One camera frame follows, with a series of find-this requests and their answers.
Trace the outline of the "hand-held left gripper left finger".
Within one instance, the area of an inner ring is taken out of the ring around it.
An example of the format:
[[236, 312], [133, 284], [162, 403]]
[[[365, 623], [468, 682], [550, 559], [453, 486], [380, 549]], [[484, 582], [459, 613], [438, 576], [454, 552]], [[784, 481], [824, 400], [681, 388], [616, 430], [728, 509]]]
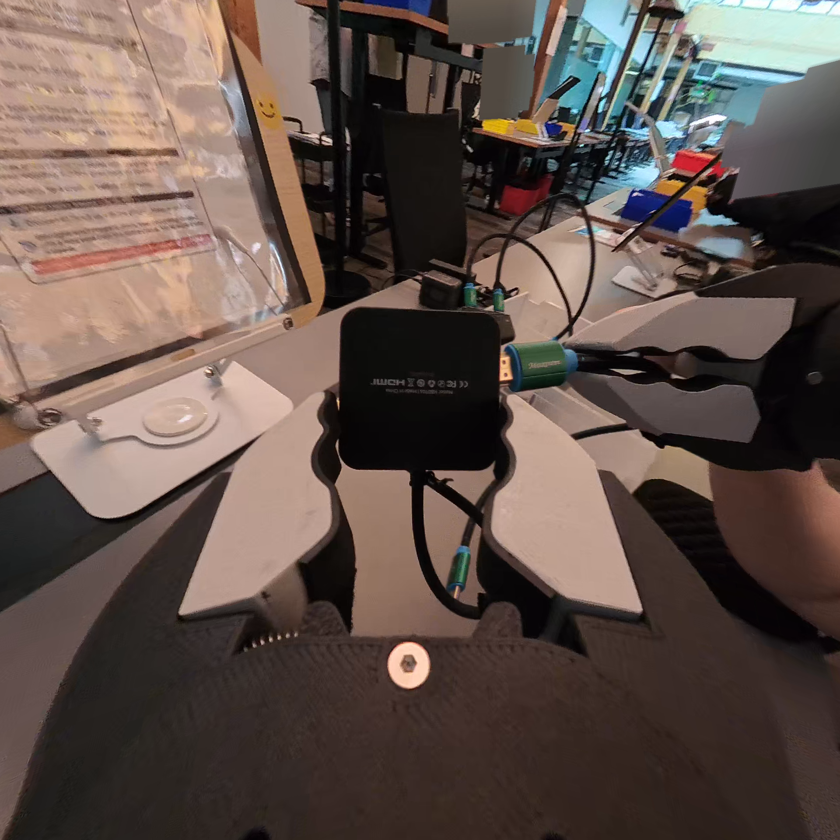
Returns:
[[296, 632], [329, 603], [349, 632], [354, 537], [337, 489], [339, 403], [310, 395], [262, 434], [233, 468], [178, 616], [249, 615]]

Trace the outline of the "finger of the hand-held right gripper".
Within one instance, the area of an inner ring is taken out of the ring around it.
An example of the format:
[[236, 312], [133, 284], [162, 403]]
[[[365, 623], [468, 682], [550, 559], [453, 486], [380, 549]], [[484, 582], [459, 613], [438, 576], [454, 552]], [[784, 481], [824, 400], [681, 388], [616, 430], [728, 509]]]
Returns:
[[766, 357], [793, 325], [794, 297], [709, 297], [685, 292], [625, 308], [563, 341], [578, 371], [664, 371], [690, 354], [714, 364]]
[[630, 427], [655, 435], [748, 443], [760, 424], [758, 383], [659, 367], [576, 372], [570, 387]]

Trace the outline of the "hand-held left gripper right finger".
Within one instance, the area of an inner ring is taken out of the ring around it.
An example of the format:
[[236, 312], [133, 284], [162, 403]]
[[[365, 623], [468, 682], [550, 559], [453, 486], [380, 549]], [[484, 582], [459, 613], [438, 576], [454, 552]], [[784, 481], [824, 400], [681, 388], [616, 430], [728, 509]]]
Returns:
[[515, 395], [500, 400], [495, 487], [482, 508], [478, 581], [526, 637], [558, 640], [580, 616], [626, 625], [641, 596], [591, 456]]

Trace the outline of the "clear plastic bin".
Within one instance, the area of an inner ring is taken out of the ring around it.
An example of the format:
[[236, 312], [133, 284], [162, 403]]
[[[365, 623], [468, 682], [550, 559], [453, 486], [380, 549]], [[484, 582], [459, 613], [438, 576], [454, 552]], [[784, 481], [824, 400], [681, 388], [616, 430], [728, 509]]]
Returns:
[[[510, 299], [506, 311], [515, 340], [520, 343], [549, 340], [567, 322], [562, 307], [535, 301], [527, 292]], [[592, 405], [569, 385], [521, 392], [519, 397], [568, 434], [623, 422]], [[633, 429], [584, 437], [581, 445], [599, 469], [612, 472], [629, 491], [635, 491], [646, 480], [658, 456], [658, 448]]]

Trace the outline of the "black hdmi switch box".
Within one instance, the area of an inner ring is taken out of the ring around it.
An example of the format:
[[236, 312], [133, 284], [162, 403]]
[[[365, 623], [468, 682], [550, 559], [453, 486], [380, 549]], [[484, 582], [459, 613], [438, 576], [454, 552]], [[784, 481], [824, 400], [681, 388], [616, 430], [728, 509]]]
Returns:
[[500, 330], [483, 311], [353, 308], [339, 330], [339, 454], [357, 470], [480, 471], [500, 435]]

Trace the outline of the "person's right forearm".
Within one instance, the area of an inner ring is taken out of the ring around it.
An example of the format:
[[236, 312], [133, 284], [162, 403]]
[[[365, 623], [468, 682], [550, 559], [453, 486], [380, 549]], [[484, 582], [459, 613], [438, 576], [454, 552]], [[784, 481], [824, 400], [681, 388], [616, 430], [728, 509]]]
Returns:
[[733, 559], [822, 634], [839, 638], [839, 495], [807, 470], [709, 464], [712, 504]]

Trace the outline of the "tablet on white stand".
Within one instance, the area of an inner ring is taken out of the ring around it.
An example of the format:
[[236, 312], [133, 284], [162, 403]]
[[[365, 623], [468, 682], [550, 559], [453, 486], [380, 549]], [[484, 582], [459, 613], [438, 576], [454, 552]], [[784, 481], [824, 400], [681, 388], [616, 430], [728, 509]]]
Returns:
[[[669, 194], [673, 197], [670, 201], [674, 202], [681, 197], [687, 198], [689, 194], [698, 188], [700, 182], [705, 181], [709, 175], [713, 175], [715, 178], [718, 178], [719, 174], [723, 172], [720, 164], [721, 157], [722, 153], [717, 153], [716, 157], [708, 163], [703, 170], [696, 175], [693, 175], [688, 181], [681, 182], [679, 189]], [[697, 215], [697, 212], [695, 211], [694, 204], [693, 207], [695, 216]], [[627, 274], [624, 269], [620, 271], [618, 275], [614, 277], [613, 283], [622, 288], [629, 289], [630, 291], [636, 291], [646, 298], [658, 299], [676, 289], [677, 283], [673, 280], [668, 280], [665, 277], [664, 271], [656, 268], [653, 264], [648, 262], [648, 258], [645, 257], [647, 252], [637, 251], [636, 246], [634, 245], [634, 243], [643, 239], [644, 234], [649, 233], [653, 229], [653, 227], [649, 226], [649, 223], [652, 222], [653, 219], [654, 217], [649, 217], [642, 223], [632, 225], [624, 233], [622, 233], [621, 237], [616, 241], [616, 244], [613, 247], [613, 252], [618, 253], [620, 251], [626, 251], [631, 260], [632, 267], [628, 269], [630, 272], [629, 274]], [[666, 231], [666, 233], [676, 235], [679, 234], [679, 232], [671, 233]]]

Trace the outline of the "wide blue storage bin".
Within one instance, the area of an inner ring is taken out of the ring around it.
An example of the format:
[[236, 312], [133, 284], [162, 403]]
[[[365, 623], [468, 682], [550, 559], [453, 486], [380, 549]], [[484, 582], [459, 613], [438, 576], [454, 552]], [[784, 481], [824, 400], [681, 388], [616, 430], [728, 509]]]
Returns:
[[692, 223], [694, 207], [685, 197], [674, 202], [670, 201], [672, 198], [671, 195], [634, 188], [628, 194], [619, 217], [635, 224], [654, 217], [649, 223], [651, 228], [678, 233]]

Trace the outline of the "wooden work table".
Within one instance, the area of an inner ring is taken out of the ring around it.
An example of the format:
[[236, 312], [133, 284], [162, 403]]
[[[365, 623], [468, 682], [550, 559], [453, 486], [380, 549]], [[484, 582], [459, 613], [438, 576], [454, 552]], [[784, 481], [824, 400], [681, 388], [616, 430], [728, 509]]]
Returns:
[[467, 133], [465, 141], [465, 158], [474, 166], [467, 194], [473, 195], [479, 175], [485, 175], [485, 198], [483, 203], [473, 207], [488, 215], [510, 217], [498, 209], [506, 184], [553, 173], [549, 198], [564, 189], [573, 163], [590, 162], [607, 148], [607, 137], [592, 132], [572, 131], [567, 140], [552, 143], [516, 131], [499, 135], [481, 128], [473, 129]]

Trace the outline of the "black adapter box with button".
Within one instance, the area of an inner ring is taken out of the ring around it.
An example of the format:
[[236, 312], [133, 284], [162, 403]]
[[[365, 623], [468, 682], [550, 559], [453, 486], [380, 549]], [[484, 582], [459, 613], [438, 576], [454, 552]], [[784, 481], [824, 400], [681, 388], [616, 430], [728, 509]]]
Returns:
[[511, 316], [505, 312], [505, 293], [479, 285], [476, 275], [467, 268], [432, 259], [419, 277], [419, 283], [418, 302], [421, 307], [487, 314], [497, 323], [501, 344], [515, 339]]

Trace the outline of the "black office chair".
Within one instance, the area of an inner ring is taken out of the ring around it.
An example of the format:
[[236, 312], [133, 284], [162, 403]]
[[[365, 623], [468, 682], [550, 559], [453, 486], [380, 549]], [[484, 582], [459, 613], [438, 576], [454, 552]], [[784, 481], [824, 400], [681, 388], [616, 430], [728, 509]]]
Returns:
[[382, 110], [380, 123], [395, 272], [424, 271], [434, 259], [461, 267], [468, 234], [457, 113]]

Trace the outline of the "wooden sign board with smiley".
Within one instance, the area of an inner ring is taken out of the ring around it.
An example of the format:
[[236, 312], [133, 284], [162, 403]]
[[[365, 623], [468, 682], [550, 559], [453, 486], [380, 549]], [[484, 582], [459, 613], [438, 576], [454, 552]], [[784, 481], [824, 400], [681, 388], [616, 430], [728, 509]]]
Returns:
[[308, 300], [283, 315], [289, 329], [299, 330], [314, 321], [322, 308], [326, 280], [321, 257], [282, 114], [261, 115], [261, 106], [279, 106], [274, 82], [245, 42], [227, 24], [224, 28], [266, 184], [270, 215], [286, 254], [297, 261], [298, 287], [307, 291]]

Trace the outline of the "black utility cart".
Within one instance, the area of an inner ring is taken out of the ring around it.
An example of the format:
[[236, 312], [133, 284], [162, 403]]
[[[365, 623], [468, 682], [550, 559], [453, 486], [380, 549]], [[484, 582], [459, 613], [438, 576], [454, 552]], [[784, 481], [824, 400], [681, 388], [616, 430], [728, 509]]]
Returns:
[[333, 236], [336, 233], [334, 155], [331, 135], [324, 131], [308, 132], [298, 118], [285, 117], [287, 138], [297, 167], [303, 201], [310, 220], [319, 222], [314, 237], [322, 265], [327, 270], [338, 268]]

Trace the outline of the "wood-top black frame desk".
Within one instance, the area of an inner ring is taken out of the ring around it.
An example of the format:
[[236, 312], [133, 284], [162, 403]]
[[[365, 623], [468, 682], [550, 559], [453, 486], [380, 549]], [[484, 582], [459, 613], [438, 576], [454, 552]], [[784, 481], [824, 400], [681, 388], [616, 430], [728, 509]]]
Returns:
[[312, 9], [327, 18], [329, 26], [349, 28], [352, 35], [351, 105], [350, 105], [350, 158], [346, 161], [346, 174], [350, 178], [349, 227], [346, 232], [346, 254], [367, 266], [383, 270], [385, 262], [364, 251], [367, 233], [378, 233], [383, 227], [366, 228], [364, 225], [363, 156], [358, 136], [364, 122], [364, 89], [369, 69], [370, 35], [382, 35], [395, 41], [395, 47], [405, 57], [414, 56], [430, 60], [433, 65], [447, 67], [445, 77], [444, 111], [454, 108], [456, 87], [463, 71], [478, 72], [481, 60], [475, 58], [472, 46], [468, 54], [464, 47], [448, 42], [448, 26], [433, 17], [421, 15], [410, 9], [389, 7], [380, 2], [327, 2], [296, 1], [296, 5]]

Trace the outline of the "wooden post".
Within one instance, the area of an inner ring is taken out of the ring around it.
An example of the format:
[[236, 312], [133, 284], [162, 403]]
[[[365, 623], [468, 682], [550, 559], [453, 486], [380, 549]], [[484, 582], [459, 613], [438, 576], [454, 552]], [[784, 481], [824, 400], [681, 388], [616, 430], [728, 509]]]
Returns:
[[228, 29], [261, 60], [256, 1], [218, 1]]

